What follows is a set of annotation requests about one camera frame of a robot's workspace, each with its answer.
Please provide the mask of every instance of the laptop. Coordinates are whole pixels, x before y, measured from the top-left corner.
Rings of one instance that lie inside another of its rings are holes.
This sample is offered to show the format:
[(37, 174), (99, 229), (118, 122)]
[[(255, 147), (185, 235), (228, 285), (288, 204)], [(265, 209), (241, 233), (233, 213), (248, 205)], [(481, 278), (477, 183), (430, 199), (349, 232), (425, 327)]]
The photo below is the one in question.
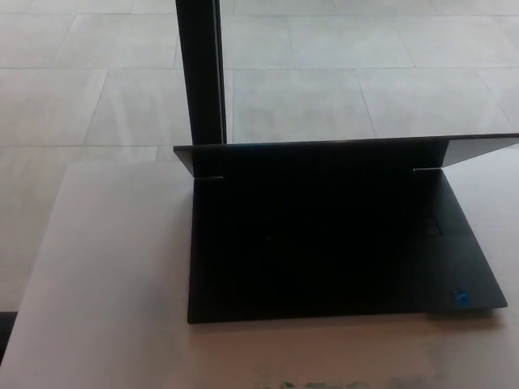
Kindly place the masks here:
[(517, 141), (174, 147), (195, 178), (188, 322), (505, 307), (442, 167)]

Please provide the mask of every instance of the white table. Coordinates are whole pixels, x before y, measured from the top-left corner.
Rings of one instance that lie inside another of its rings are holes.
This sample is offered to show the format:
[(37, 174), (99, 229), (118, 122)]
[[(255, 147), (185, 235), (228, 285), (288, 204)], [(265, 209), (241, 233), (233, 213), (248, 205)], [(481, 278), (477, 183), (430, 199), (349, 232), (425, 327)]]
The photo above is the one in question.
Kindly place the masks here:
[(460, 320), (409, 314), (190, 327), (188, 172), (179, 163), (74, 165), (0, 388), (517, 389), (519, 148), (446, 172), (509, 308)]

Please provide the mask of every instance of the floor tile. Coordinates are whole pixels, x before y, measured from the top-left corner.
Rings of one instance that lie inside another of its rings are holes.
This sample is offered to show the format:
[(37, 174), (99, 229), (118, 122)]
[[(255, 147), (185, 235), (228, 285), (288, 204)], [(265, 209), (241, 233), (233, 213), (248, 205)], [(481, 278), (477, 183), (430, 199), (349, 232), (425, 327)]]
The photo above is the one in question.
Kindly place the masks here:
[(48, 67), (71, 15), (0, 15), (0, 67)]
[(412, 66), (397, 31), (385, 19), (290, 17), (298, 68)]
[(236, 15), (333, 15), (333, 0), (235, 0)]
[(102, 70), (0, 70), (0, 145), (74, 145), (87, 134)]
[(354, 71), (236, 71), (235, 143), (375, 136)]
[(284, 17), (224, 16), (221, 34), (227, 69), (294, 67), (289, 26)]
[(175, 15), (78, 15), (54, 66), (170, 68), (177, 35)]
[(0, 147), (0, 310), (17, 310), (65, 169), (77, 160), (154, 160), (156, 147)]
[(479, 75), (510, 122), (519, 130), (519, 69), (480, 69)]
[(127, 14), (134, 0), (34, 0), (34, 14)]
[(0, 13), (23, 13), (31, 5), (32, 0), (0, 0)]
[(175, 0), (135, 0), (132, 14), (175, 14)]
[(431, 0), (442, 15), (519, 15), (516, 0)]
[(182, 71), (110, 71), (85, 143), (191, 144)]
[(519, 51), (492, 18), (411, 17), (398, 26), (417, 67), (519, 65)]
[(514, 131), (475, 70), (362, 70), (358, 77), (382, 138)]
[(434, 15), (429, 0), (335, 0), (345, 15)]

